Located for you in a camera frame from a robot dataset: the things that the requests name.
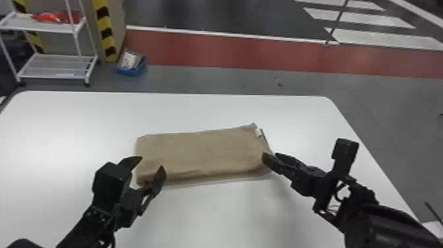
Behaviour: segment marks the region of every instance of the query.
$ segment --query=folded cloth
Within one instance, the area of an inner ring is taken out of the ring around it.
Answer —
[[[270,152],[261,129],[251,125],[201,131],[145,135],[137,139],[136,181],[143,186],[164,166],[170,183],[193,183],[263,174],[263,152]]]

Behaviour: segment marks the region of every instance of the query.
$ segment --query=white floor marking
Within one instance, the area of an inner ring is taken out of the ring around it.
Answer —
[[[310,14],[315,19],[320,20],[336,20],[339,11],[327,11],[324,9],[312,9],[304,8],[308,14]],[[382,25],[382,26],[395,26],[402,28],[415,28],[409,23],[398,17],[392,16],[382,16],[382,15],[368,15],[359,13],[344,12],[340,18],[340,22],[354,22],[363,23],[371,25]]]
[[[325,40],[316,40],[316,39],[286,38],[286,37],[277,37],[277,36],[258,36],[253,34],[232,34],[232,33],[223,33],[223,32],[196,31],[196,30],[173,29],[173,28],[155,28],[149,26],[135,26],[135,25],[127,25],[127,30],[153,31],[153,32],[175,33],[175,34],[200,34],[207,36],[222,36],[222,37],[246,38],[246,39],[256,39],[256,40],[277,40],[281,42],[307,42],[307,43],[318,43],[318,44],[323,44],[325,42]],[[338,42],[330,42],[329,44],[339,45]]]
[[[348,7],[353,7],[353,8],[360,8],[360,9],[373,9],[376,11],[384,11],[384,9],[378,5],[376,5],[375,3],[372,2],[365,2],[365,1],[352,1],[350,0],[347,3]]]
[[[418,8],[417,6],[408,3],[407,1],[404,0],[389,0],[397,5],[399,5],[400,7],[403,7],[404,9],[407,9],[408,11],[411,11],[412,13],[415,13],[418,16],[421,16],[422,18],[434,23],[435,25],[443,28],[443,20],[439,17],[437,17],[434,14],[431,14],[427,11],[424,11],[420,8]]]
[[[387,34],[339,28],[333,33],[333,37],[340,43],[443,51],[443,44],[432,37]]]
[[[294,0],[296,2],[302,3],[318,3],[322,5],[334,5],[334,6],[343,6],[345,0]],[[360,8],[360,9],[373,9],[376,11],[384,11],[384,9],[375,3],[366,2],[366,1],[357,1],[350,0],[347,4],[348,7]]]

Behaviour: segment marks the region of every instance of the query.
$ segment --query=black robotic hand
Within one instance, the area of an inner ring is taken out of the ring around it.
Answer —
[[[345,236],[347,248],[442,248],[439,240],[410,215],[379,205],[374,191],[349,175],[359,144],[338,139],[332,152],[332,170],[307,166],[285,154],[263,153],[262,161],[272,171],[291,181],[291,188],[315,199],[312,210]],[[350,195],[338,198],[348,187]],[[329,208],[334,197],[340,207]]]
[[[151,184],[145,188],[129,187],[132,170],[142,157],[129,157],[102,166],[94,178],[92,204],[57,248],[115,247],[114,233],[129,228],[142,216],[149,203],[162,190],[166,172],[160,166]],[[27,239],[19,239],[7,248],[42,248]]]

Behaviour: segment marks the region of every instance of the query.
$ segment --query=hazard stripe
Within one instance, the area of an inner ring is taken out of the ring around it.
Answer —
[[[25,0],[13,0],[15,9],[20,12],[26,14],[28,11],[26,10],[26,2]],[[36,32],[27,32],[31,43],[34,45],[38,53],[45,53],[45,49],[43,47],[42,39],[38,36]]]
[[[97,27],[102,41],[102,49],[106,56],[105,60],[106,62],[116,62],[117,48],[115,47],[107,0],[93,0],[92,4],[96,12]]]

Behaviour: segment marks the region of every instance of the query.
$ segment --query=white table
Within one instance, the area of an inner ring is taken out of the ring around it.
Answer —
[[[327,98],[23,92],[0,114],[0,247],[27,237],[54,247],[91,203],[94,172],[133,155],[148,133],[255,122],[274,151],[329,171],[338,137],[360,142],[351,175],[382,204],[411,209]],[[117,247],[344,247],[313,200],[271,174],[264,179],[167,188]]]

